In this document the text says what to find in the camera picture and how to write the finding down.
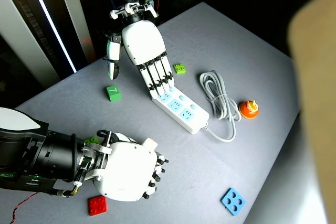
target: orange round toy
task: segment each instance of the orange round toy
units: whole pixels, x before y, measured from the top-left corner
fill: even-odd
[[[259,114],[259,107],[256,101],[245,101],[239,105],[239,111],[243,117],[253,119]]]

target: power strip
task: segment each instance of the power strip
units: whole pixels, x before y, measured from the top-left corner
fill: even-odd
[[[170,87],[153,102],[191,134],[207,126],[209,113],[176,87]]]

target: coiled gray cable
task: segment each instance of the coiled gray cable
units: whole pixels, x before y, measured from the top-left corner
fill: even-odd
[[[242,117],[237,103],[227,96],[222,76],[214,70],[211,72],[205,72],[200,76],[200,84],[211,102],[215,116],[219,120],[228,119],[232,124],[233,133],[230,138],[225,139],[217,136],[207,126],[203,129],[209,131],[212,136],[222,142],[229,143],[233,141],[236,137],[235,121],[239,122]]]

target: blurry tan object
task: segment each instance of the blurry tan object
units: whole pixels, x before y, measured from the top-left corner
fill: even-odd
[[[312,0],[289,28],[306,128],[329,223],[336,223],[336,0]]]

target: blue outlet socket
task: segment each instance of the blue outlet socket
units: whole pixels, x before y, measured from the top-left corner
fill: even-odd
[[[170,108],[174,112],[177,112],[178,110],[180,110],[181,107],[182,107],[182,104],[177,99],[174,99],[168,104],[168,108]]]
[[[163,95],[159,96],[159,99],[163,102],[166,102],[170,99],[170,97],[172,97],[170,94],[168,94],[167,92],[164,92]]]
[[[194,113],[189,109],[184,109],[179,116],[186,122],[190,122],[190,120],[194,117]]]

